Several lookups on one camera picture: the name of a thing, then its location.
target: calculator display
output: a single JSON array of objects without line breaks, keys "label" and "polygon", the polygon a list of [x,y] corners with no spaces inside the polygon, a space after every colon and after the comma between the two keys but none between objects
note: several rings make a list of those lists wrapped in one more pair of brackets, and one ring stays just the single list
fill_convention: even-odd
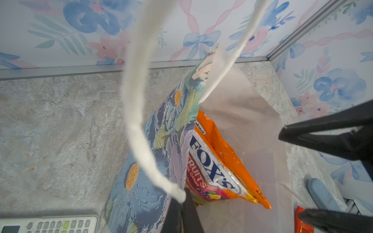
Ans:
[{"label": "calculator display", "polygon": [[1,233],[18,233],[20,226],[4,226]]}]

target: marble surface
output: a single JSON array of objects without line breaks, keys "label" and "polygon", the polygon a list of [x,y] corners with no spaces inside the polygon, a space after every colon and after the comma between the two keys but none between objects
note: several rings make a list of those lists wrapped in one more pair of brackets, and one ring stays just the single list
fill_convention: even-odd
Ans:
[{"label": "marble surface", "polygon": [[[284,124],[299,121],[269,62],[238,66]],[[151,70],[145,119],[191,69]],[[119,88],[120,73],[0,82],[0,217],[101,215],[128,153]],[[316,151],[286,151],[294,191],[314,205],[306,180],[316,177],[344,206]]]}]

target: fox's candy package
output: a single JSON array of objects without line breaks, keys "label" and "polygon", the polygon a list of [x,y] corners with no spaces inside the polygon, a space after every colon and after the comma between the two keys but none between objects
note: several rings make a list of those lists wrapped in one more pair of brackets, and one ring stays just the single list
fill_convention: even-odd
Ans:
[{"label": "fox's candy package", "polygon": [[242,198],[271,208],[213,120],[202,111],[198,111],[186,169],[186,183],[197,204]]}]

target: white rope handle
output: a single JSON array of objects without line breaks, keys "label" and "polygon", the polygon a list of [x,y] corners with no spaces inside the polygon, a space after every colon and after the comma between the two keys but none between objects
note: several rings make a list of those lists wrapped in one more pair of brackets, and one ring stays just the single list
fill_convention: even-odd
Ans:
[{"label": "white rope handle", "polygon": [[185,191],[158,170],[156,160],[142,132],[144,92],[149,75],[149,62],[155,51],[156,33],[172,10],[175,0],[150,0],[144,7],[137,28],[131,35],[125,71],[122,75],[123,115],[127,137],[134,157],[154,186],[163,189],[179,203]]},{"label": "white rope handle", "polygon": [[232,52],[232,55],[229,57],[228,62],[225,64],[222,72],[220,72],[218,77],[213,80],[212,85],[206,86],[205,91],[203,92],[203,95],[200,99],[200,103],[207,99],[207,97],[211,94],[211,92],[213,92],[213,90],[217,87],[223,77],[231,69],[237,57],[239,57],[242,49],[244,49],[247,41],[253,36],[255,30],[257,29],[261,19],[266,12],[267,7],[270,4],[270,1],[271,0],[260,0],[258,7],[254,10],[253,16],[250,19],[249,25],[247,26],[241,39],[238,41],[236,49]]}]

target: calculator button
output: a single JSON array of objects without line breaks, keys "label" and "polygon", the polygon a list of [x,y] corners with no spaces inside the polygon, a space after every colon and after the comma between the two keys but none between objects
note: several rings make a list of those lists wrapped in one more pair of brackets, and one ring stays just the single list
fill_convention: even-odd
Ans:
[{"label": "calculator button", "polygon": [[74,229],[75,226],[76,226],[76,221],[72,221],[70,227],[71,227],[72,229]]},{"label": "calculator button", "polygon": [[63,223],[63,226],[62,226],[62,228],[64,228],[64,229],[67,229],[68,227],[69,227],[69,221],[65,221],[64,223]]}]

